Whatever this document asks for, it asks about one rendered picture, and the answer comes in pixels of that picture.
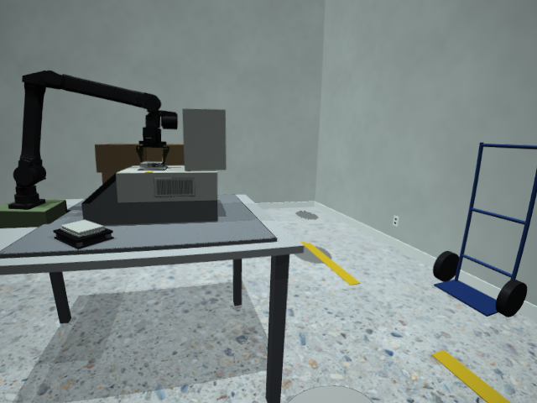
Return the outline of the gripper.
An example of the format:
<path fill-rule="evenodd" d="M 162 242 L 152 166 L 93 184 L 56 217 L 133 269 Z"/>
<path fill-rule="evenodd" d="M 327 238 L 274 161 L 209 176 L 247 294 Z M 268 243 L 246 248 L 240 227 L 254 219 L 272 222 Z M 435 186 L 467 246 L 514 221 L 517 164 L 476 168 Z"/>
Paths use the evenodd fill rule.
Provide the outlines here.
<path fill-rule="evenodd" d="M 143 146 L 136 146 L 136 151 L 138 153 L 138 156 L 141 160 L 141 163 L 143 162 L 143 147 L 150 147 L 150 148 L 163 148 L 163 165 L 166 159 L 166 156 L 169 152 L 169 147 L 163 147 L 163 145 L 166 145 L 166 142 L 159 142 L 155 141 L 152 144 L 146 144 L 144 141 L 139 141 L 139 144 L 143 144 Z M 142 151 L 142 152 L 141 152 Z"/>

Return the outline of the white thermal cycler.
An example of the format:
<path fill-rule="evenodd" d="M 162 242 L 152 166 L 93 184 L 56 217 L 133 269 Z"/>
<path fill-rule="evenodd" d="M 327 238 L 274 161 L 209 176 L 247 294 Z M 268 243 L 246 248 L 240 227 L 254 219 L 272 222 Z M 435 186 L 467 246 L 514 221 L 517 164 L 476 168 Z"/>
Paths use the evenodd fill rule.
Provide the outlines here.
<path fill-rule="evenodd" d="M 114 174 L 81 203 L 101 225 L 217 221 L 217 170 L 226 170 L 226 110 L 183 109 L 185 165 Z M 186 170 L 211 170 L 190 172 Z"/>

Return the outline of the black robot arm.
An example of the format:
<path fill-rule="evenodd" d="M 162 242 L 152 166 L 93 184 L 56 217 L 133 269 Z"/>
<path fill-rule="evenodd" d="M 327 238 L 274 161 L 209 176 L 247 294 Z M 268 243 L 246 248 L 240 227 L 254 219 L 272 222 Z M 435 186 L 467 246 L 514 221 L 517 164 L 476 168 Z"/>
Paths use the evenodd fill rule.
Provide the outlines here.
<path fill-rule="evenodd" d="M 9 209 L 28 210 L 45 204 L 45 199 L 39 199 L 34 185 L 46 179 L 46 170 L 42 166 L 40 157 L 42 112 L 46 87 L 77 92 L 147 109 L 149 114 L 146 115 L 146 127 L 152 128 L 143 127 L 143 141 L 146 144 L 161 141 L 160 117 L 161 127 L 163 125 L 164 129 L 177 129 L 178 126 L 177 113 L 159 111 L 160 101 L 153 94 L 132 91 L 65 74 L 59 75 L 53 71 L 40 71 L 25 75 L 22 82 L 24 82 L 25 90 L 22 151 L 18 167 L 13 172 L 13 178 L 16 181 L 15 202 L 8 204 Z"/>

